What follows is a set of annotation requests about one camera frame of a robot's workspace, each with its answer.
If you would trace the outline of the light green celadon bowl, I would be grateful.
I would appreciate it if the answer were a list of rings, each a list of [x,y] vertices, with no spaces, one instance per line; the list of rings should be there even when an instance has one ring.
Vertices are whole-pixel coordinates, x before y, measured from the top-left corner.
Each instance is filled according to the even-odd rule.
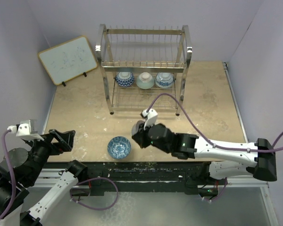
[[[154,86],[154,78],[148,72],[143,72],[137,76],[136,84],[141,89],[150,89]]]

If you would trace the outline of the red zigzag patterned bowl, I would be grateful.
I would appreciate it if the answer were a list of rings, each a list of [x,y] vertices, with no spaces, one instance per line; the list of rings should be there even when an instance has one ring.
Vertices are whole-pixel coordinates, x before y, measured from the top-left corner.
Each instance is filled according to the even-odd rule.
[[[119,72],[116,75],[116,83],[120,87],[132,86],[135,82],[134,75],[131,72]]]

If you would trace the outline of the blue floral bowl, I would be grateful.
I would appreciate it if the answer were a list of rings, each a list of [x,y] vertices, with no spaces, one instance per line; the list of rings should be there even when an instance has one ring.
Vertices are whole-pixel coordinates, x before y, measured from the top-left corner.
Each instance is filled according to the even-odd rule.
[[[174,83],[174,76],[172,73],[158,73],[155,78],[155,84],[159,88],[168,89]]]

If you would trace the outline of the white red rimmed bowl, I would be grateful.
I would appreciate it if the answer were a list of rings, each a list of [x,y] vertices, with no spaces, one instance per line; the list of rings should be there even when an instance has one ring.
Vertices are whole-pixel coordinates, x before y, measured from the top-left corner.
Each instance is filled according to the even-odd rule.
[[[132,131],[131,131],[131,136],[133,137],[137,132],[138,132],[139,126],[136,124],[133,125]]]

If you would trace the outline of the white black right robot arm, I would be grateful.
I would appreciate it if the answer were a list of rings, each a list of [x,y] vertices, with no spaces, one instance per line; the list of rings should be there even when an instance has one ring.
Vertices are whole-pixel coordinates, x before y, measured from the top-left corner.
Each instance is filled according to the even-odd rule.
[[[148,127],[144,124],[138,121],[131,132],[132,139],[140,148],[151,145],[181,160],[214,158],[215,161],[200,173],[205,184],[242,175],[252,175],[267,182],[277,180],[275,152],[266,139],[259,138],[255,143],[209,143],[201,136],[174,133],[161,123]]]

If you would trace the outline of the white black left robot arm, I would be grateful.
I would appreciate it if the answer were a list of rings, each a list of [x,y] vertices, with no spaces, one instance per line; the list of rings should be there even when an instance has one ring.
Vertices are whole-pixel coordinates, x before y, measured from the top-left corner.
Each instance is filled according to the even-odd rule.
[[[58,182],[28,211],[22,212],[28,188],[34,186],[51,155],[70,152],[75,131],[49,130],[39,135],[28,125],[9,126],[1,137],[4,160],[0,163],[0,226],[42,226],[50,211],[75,185],[87,181],[87,167],[71,161]]]

